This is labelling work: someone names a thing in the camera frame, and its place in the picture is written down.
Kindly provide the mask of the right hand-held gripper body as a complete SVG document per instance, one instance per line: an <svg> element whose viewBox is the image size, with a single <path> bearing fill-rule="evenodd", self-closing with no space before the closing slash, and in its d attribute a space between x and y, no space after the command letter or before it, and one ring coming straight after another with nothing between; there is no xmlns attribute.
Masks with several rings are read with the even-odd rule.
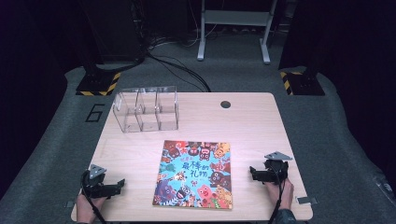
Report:
<svg viewBox="0 0 396 224"><path fill-rule="evenodd" d="M264 182L280 184L288 177L288 161L291 161L292 157L276 151L265 155L264 158L266 159L264 166L267 173Z"/></svg>

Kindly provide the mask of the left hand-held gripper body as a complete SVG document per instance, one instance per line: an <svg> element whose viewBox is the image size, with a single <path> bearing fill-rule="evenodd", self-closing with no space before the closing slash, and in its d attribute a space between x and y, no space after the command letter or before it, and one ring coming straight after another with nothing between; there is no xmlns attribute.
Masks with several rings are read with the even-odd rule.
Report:
<svg viewBox="0 0 396 224"><path fill-rule="evenodd" d="M106 176L106 168L92 164L81 176L82 192L89 198L107 198L103 181Z"/></svg>

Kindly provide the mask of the colourful cartoon picture book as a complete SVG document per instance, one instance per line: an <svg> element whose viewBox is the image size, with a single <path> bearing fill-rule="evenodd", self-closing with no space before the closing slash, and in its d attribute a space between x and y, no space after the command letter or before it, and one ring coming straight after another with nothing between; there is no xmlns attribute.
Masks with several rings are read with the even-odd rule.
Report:
<svg viewBox="0 0 396 224"><path fill-rule="evenodd" d="M165 140L152 204L232 209L231 145Z"/></svg>

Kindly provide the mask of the clear acrylic divided organizer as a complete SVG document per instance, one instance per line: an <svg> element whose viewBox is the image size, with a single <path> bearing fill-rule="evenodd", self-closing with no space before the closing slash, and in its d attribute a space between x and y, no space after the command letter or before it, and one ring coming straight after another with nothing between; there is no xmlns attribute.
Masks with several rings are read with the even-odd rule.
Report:
<svg viewBox="0 0 396 224"><path fill-rule="evenodd" d="M122 89L112 110L124 133L177 130L177 87Z"/></svg>

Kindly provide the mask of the person's left hand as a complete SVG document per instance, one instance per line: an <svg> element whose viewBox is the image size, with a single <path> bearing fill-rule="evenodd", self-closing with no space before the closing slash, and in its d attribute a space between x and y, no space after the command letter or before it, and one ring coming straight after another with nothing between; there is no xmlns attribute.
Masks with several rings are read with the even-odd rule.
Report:
<svg viewBox="0 0 396 224"><path fill-rule="evenodd" d="M101 210L106 198L92 199L93 205ZM77 222L90 222L93 223L96 219L96 214L92 210L91 204L86 197L82 194L77 197Z"/></svg>

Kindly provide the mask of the person's right hand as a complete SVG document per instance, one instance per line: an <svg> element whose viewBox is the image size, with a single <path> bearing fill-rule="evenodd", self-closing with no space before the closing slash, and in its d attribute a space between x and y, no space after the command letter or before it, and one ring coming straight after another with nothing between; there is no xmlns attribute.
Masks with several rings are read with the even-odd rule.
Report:
<svg viewBox="0 0 396 224"><path fill-rule="evenodd" d="M281 200L280 209L291 209L294 186L288 178L279 185L271 182L265 182L264 185L267 188L270 201L273 205L276 205L277 201Z"/></svg>

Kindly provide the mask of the black stand base striped edge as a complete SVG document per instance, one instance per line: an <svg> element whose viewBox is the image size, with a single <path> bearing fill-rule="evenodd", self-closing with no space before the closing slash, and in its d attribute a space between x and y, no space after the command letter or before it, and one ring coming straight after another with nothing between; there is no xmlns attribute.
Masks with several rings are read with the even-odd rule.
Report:
<svg viewBox="0 0 396 224"><path fill-rule="evenodd" d="M325 94L315 77L310 78L299 72L281 72L280 75L288 95L323 96Z"/></svg>
<svg viewBox="0 0 396 224"><path fill-rule="evenodd" d="M116 88L117 82L120 78L120 73L104 74L99 78L85 76L78 87L76 88L76 95L84 96L107 96L110 95Z"/></svg>

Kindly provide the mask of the white metal stand frame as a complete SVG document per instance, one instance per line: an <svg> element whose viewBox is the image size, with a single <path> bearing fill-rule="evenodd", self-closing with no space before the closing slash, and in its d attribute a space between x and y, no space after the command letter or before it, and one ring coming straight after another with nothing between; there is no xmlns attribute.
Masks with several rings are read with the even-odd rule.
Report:
<svg viewBox="0 0 396 224"><path fill-rule="evenodd" d="M197 60L201 62L205 58L205 42L207 24L220 25L242 25L264 27L263 37L260 39L262 60L264 64L271 62L267 41L271 31L273 18L275 16L277 0L270 0L271 6L268 11L232 11L223 9L206 9L205 0L201 0L201 34L200 44L197 53Z"/></svg>

